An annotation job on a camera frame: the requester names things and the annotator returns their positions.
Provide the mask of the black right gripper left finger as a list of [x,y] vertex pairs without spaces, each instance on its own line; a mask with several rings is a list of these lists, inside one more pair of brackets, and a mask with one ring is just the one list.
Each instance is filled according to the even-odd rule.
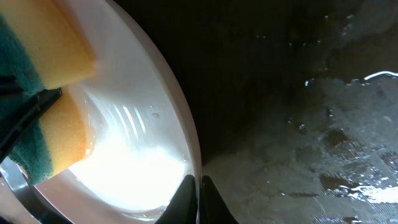
[[155,224],[196,224],[197,211],[195,178],[192,175],[186,175]]

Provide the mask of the pink white plate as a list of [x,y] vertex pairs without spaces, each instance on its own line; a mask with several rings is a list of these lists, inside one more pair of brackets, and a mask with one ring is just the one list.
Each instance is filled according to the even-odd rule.
[[60,1],[96,56],[69,92],[95,133],[86,159],[38,185],[6,159],[1,174],[42,223],[155,223],[186,176],[201,175],[189,106],[168,63],[114,1]]

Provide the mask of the green and yellow sponge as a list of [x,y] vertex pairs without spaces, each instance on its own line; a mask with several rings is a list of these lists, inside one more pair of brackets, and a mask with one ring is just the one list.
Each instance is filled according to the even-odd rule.
[[1,118],[44,91],[62,93],[9,154],[31,184],[52,178],[93,151],[94,131],[70,85],[94,75],[92,49],[63,1],[1,1],[1,83],[15,83],[20,91],[2,100]]

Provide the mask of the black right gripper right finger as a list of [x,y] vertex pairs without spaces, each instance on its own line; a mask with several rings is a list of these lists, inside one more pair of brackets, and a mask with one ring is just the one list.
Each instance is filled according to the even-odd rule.
[[199,215],[200,224],[238,224],[208,175],[201,179]]

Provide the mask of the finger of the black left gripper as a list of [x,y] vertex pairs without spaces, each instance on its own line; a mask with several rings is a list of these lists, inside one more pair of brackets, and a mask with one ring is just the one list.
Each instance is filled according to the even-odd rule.
[[10,154],[21,137],[25,136],[62,96],[62,89],[45,89],[38,84],[23,85],[15,76],[1,77],[1,99],[27,96],[28,99],[5,118],[1,119],[1,160]]

